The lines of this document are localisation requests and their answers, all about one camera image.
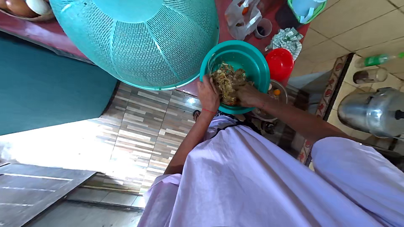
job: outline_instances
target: plastic bottle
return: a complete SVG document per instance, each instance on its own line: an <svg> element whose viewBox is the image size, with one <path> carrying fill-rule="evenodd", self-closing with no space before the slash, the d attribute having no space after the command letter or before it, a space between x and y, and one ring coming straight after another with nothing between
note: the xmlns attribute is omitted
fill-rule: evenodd
<svg viewBox="0 0 404 227"><path fill-rule="evenodd" d="M404 52L401 52L398 55L381 54L370 57L363 57L356 61L356 67L364 68L372 65L381 65L394 59L403 59L403 58L404 58Z"/></svg>
<svg viewBox="0 0 404 227"><path fill-rule="evenodd" d="M353 81L355 84L378 83L387 79L387 70L383 68L362 70L354 73Z"/></svg>

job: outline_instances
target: white dress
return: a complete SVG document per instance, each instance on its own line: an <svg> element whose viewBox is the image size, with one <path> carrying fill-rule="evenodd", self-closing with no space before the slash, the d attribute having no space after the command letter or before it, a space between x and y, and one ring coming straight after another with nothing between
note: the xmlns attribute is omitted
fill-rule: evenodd
<svg viewBox="0 0 404 227"><path fill-rule="evenodd" d="M229 124L216 117L206 137ZM328 137L312 157L316 172L249 127L227 127L182 174L156 178L138 226L404 226L404 174L377 151Z"/></svg>

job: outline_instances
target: shredded food mixture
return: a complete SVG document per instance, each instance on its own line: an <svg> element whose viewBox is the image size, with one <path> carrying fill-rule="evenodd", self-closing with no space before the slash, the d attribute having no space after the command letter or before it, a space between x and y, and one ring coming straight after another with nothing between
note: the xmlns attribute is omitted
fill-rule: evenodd
<svg viewBox="0 0 404 227"><path fill-rule="evenodd" d="M226 105L237 105L239 100L236 96L236 88L247 83L246 71L238 69L234 71L233 66L222 62L218 70L212 72L210 77L220 96L220 101Z"/></svg>

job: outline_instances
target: teal wall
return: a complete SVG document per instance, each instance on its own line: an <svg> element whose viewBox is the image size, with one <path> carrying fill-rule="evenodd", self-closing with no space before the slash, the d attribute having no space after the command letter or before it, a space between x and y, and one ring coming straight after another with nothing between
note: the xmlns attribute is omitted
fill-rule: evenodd
<svg viewBox="0 0 404 227"><path fill-rule="evenodd" d="M0 37L0 135L97 118L116 83L98 66Z"/></svg>

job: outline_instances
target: sandal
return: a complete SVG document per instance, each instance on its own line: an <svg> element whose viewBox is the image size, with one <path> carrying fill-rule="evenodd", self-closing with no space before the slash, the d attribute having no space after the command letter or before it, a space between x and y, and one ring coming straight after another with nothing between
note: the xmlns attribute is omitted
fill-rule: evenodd
<svg viewBox="0 0 404 227"><path fill-rule="evenodd" d="M192 118L194 119L194 121L196 121L196 119L198 119L198 117L199 117L200 114L201 114L201 111L199 111L199 110L195 110L195 111L192 113Z"/></svg>

